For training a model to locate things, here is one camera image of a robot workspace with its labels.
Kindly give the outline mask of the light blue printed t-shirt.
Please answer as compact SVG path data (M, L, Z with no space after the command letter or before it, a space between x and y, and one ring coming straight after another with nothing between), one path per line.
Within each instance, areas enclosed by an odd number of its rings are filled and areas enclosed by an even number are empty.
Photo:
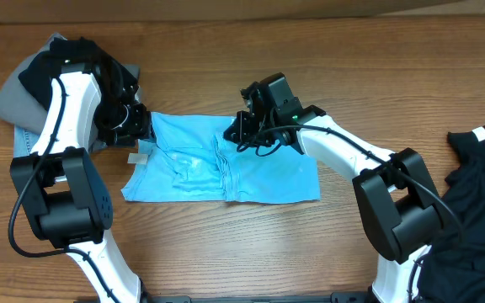
M317 162L288 146L237 151L223 137L230 116L152 113L154 142L139 141L121 190L132 202L289 204L321 198Z

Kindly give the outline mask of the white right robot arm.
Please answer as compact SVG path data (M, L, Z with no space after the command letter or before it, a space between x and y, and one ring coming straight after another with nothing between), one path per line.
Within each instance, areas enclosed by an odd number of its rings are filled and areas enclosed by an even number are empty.
M378 252L369 302L413 302L418 269L431 241L450 223L423 158L374 146L340 127L315 105L302 106L284 74L253 82L241 91L246 110L225 132L239 152L289 146L326 164L350 181L361 222Z

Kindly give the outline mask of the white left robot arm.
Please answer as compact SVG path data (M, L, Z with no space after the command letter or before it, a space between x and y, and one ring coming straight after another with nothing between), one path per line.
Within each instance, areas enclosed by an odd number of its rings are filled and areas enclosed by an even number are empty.
M152 137L136 77L114 59L64 58L38 60L19 81L48 113L28 155L11 162L19 195L8 222L11 248L26 258L72 258L100 302L148 302L115 242L109 191L89 156L98 141L133 146Z

